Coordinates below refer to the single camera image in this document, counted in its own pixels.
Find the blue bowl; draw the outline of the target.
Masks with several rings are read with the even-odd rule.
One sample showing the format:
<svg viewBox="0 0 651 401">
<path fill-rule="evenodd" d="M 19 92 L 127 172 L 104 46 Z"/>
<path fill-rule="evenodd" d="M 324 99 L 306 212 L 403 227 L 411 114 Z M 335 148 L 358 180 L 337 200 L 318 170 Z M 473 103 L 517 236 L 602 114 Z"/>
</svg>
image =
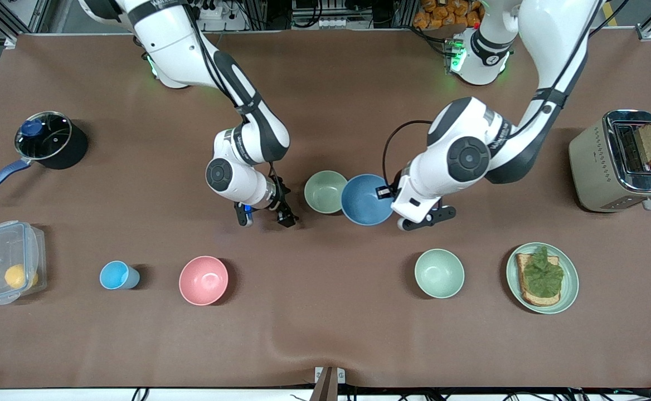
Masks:
<svg viewBox="0 0 651 401">
<path fill-rule="evenodd" d="M 392 199 L 377 197 L 376 189 L 385 186 L 386 180 L 379 175 L 361 174 L 351 178 L 341 193 L 344 215 L 362 226 L 376 226 L 393 214 Z"/>
</svg>

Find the pale green bowl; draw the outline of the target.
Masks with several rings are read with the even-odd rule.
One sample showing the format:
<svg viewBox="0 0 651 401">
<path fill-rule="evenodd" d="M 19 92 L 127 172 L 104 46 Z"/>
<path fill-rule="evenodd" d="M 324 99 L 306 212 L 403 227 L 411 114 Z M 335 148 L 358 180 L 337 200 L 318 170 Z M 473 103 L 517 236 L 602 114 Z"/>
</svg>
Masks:
<svg viewBox="0 0 651 401">
<path fill-rule="evenodd" d="M 465 283 L 465 269 L 461 260 L 443 249 L 430 249 L 415 262 L 414 276 L 422 291 L 434 299 L 450 299 L 460 292 Z"/>
<path fill-rule="evenodd" d="M 305 184 L 306 203 L 318 213 L 338 213 L 342 210 L 341 195 L 347 183 L 348 179 L 336 171 L 319 171 Z"/>
</svg>

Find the pink bowl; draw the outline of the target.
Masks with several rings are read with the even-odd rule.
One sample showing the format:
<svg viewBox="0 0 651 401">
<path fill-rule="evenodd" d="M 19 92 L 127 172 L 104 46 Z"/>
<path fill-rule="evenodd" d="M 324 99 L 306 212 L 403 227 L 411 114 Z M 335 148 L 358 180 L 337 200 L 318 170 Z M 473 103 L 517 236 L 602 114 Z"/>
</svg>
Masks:
<svg viewBox="0 0 651 401">
<path fill-rule="evenodd" d="M 183 267 L 178 287 L 186 302 L 206 306 L 222 298 L 228 283 L 229 274 L 222 261 L 212 256 L 199 256 Z"/>
</svg>

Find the brown table cover sheet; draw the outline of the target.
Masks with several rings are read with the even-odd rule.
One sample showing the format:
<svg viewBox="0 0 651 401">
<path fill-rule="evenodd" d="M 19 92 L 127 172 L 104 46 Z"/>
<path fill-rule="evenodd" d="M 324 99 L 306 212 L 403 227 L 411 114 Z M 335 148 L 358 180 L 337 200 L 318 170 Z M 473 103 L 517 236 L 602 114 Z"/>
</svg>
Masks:
<svg viewBox="0 0 651 401">
<path fill-rule="evenodd" d="M 240 121 L 211 88 L 155 80 L 132 36 L 23 36 L 0 56 L 0 170 L 20 157 L 14 136 L 57 111 L 89 147 L 71 168 L 33 163 L 0 185 L 0 224 L 43 231 L 47 287 L 0 305 L 0 388 L 303 385 L 315 367 L 359 387 L 651 387 L 651 212 L 611 215 L 577 204 L 570 141 L 614 109 L 651 112 L 651 43 L 603 30 L 535 166 L 520 181 L 486 180 L 445 198 L 453 220 L 404 232 L 397 216 L 364 227 L 310 209 L 303 188 L 321 170 L 381 172 L 387 137 L 475 96 L 515 124 L 537 88 L 521 43 L 504 73 L 473 87 L 445 73 L 405 31 L 226 34 L 238 61 L 286 125 L 275 169 L 292 190 L 292 228 L 267 211 L 240 227 L 204 178 L 215 135 Z M 506 262 L 526 243 L 560 249 L 577 300 L 544 315 L 523 307 Z M 465 283 L 450 299 L 417 285 L 430 249 L 455 254 Z M 224 263 L 212 305 L 180 294 L 183 267 Z M 559 258 L 517 254 L 527 302 L 553 305 Z M 107 290 L 102 268 L 140 273 Z"/>
</svg>

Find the bag of orange buns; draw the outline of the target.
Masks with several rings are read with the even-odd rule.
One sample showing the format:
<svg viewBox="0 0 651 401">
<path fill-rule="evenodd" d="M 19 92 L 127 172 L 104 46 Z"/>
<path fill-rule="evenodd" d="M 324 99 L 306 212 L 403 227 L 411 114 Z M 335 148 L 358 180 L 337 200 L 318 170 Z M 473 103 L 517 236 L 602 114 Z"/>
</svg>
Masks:
<svg viewBox="0 0 651 401">
<path fill-rule="evenodd" d="M 485 12 L 480 0 L 420 0 L 420 10 L 412 25 L 420 30 L 438 30 L 448 25 L 478 28 Z"/>
</svg>

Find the pale green plate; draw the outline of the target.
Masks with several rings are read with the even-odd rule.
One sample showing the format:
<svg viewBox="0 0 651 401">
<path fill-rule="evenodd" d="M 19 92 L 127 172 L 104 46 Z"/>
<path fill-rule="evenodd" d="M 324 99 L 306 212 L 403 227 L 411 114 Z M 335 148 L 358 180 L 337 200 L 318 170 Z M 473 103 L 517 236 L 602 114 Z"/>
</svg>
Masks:
<svg viewBox="0 0 651 401">
<path fill-rule="evenodd" d="M 541 247 L 547 248 L 547 252 L 551 257 L 559 258 L 559 266 L 563 270 L 562 290 L 559 300 L 555 304 L 547 306 L 533 305 L 524 299 L 523 289 L 520 288 L 521 281 L 518 277 L 518 266 L 515 257 L 519 253 L 532 253 Z M 526 243 L 512 251 L 506 262 L 506 279 L 512 295 L 523 307 L 544 315 L 553 315 L 567 310 L 577 300 L 579 292 L 579 278 L 572 261 L 560 249 L 546 243 Z"/>
</svg>

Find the silver toaster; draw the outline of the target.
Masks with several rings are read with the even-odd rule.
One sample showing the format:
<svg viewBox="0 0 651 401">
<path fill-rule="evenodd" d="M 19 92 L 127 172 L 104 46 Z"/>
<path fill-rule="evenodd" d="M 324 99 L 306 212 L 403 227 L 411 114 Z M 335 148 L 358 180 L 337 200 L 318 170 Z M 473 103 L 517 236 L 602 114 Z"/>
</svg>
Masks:
<svg viewBox="0 0 651 401">
<path fill-rule="evenodd" d="M 572 140 L 572 177 L 583 208 L 616 213 L 642 204 L 651 211 L 651 168 L 636 141 L 644 124 L 651 124 L 647 111 L 609 111 Z"/>
</svg>

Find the light blue cup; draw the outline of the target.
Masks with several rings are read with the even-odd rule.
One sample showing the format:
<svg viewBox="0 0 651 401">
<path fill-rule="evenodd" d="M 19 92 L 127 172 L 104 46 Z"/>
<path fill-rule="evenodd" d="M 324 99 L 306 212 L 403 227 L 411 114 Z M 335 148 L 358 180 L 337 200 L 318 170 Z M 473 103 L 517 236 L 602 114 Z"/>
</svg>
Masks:
<svg viewBox="0 0 651 401">
<path fill-rule="evenodd" d="M 101 270 L 99 282 L 107 290 L 128 290 L 139 284 L 140 273 L 123 261 L 111 261 Z"/>
</svg>

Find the white power strip with plugs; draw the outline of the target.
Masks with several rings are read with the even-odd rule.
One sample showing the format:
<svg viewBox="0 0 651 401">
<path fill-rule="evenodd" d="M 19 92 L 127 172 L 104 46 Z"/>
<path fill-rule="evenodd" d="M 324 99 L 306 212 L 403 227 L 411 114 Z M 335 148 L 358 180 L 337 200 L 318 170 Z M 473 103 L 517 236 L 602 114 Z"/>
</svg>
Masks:
<svg viewBox="0 0 651 401">
<path fill-rule="evenodd" d="M 225 13 L 222 0 L 195 0 L 198 20 L 220 21 Z"/>
</svg>

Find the yellow lemon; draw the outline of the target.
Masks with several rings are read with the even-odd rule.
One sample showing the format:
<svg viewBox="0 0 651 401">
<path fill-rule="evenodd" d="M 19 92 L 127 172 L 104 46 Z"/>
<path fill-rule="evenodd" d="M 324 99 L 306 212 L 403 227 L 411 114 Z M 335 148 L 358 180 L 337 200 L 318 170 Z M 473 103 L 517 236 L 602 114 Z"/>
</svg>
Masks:
<svg viewBox="0 0 651 401">
<path fill-rule="evenodd" d="M 38 272 L 33 267 L 24 264 L 15 264 L 7 269 L 4 280 L 11 289 L 29 290 L 38 283 Z"/>
</svg>

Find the small metal table bracket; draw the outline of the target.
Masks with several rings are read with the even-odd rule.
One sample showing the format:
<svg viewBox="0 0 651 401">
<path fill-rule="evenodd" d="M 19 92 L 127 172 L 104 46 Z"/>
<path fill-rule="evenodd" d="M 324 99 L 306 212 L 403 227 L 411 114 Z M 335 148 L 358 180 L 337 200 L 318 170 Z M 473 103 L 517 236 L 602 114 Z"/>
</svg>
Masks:
<svg viewBox="0 0 651 401">
<path fill-rule="evenodd" d="M 316 367 L 314 368 L 314 380 L 317 383 L 320 380 L 320 377 L 331 372 L 331 378 L 336 378 L 338 385 L 345 385 L 346 381 L 346 371 L 343 368 L 338 367 Z"/>
</svg>

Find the grey post under table edge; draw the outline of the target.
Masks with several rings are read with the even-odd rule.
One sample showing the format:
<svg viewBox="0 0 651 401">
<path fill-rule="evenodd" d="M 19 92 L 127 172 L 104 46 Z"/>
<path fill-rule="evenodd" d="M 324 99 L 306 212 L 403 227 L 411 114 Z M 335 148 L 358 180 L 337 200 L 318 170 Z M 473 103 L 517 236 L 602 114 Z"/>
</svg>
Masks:
<svg viewBox="0 0 651 401">
<path fill-rule="evenodd" d="M 338 383 L 331 378 L 331 372 L 323 374 L 315 387 L 309 401 L 338 401 Z"/>
</svg>

